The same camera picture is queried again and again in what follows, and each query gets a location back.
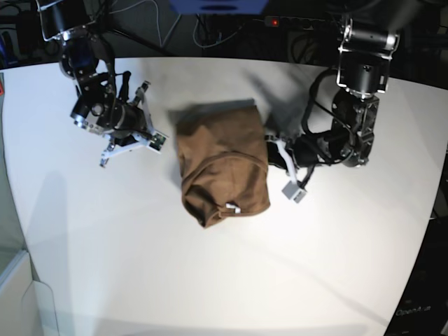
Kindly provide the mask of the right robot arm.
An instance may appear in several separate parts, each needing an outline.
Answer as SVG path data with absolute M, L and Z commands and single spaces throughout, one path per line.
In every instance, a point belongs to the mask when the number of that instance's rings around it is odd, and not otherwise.
M 129 97 L 130 71 L 116 73 L 111 45 L 97 31 L 81 1 L 37 1 L 45 41 L 59 41 L 59 67 L 76 85 L 74 124 L 108 140 L 101 154 L 105 167 L 113 156 L 147 148 L 159 153 L 167 136 L 153 126 L 145 80 Z

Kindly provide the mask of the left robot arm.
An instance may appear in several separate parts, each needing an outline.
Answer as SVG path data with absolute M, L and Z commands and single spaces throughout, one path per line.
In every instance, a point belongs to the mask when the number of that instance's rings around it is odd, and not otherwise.
M 267 135 L 268 163 L 295 176 L 304 188 L 317 167 L 362 167 L 369 161 L 379 109 L 377 94 L 387 89 L 389 70 L 400 36 L 342 15 L 339 59 L 311 84 L 295 136 Z

